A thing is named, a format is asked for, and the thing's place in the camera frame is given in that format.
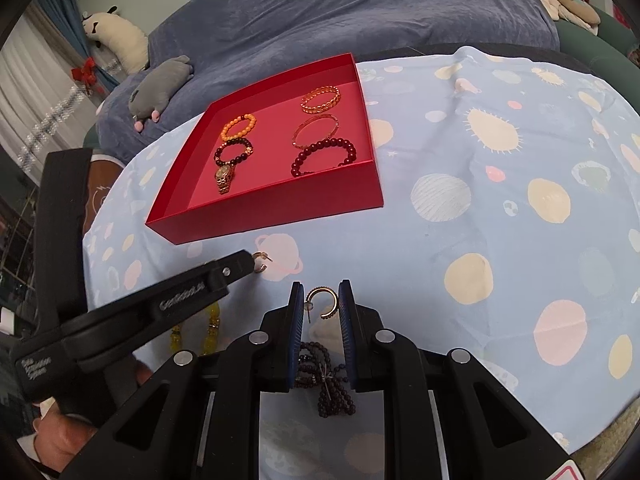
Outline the person's left hand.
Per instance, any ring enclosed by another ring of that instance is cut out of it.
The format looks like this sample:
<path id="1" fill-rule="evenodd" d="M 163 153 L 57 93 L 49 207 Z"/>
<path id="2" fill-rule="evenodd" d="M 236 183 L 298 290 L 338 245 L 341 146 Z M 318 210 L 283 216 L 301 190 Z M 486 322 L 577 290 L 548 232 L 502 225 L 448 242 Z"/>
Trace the person's left hand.
<path id="1" fill-rule="evenodd" d="M 61 472 L 96 434 L 96 428 L 64 415 L 53 403 L 34 421 L 34 448 L 40 463 Z"/>

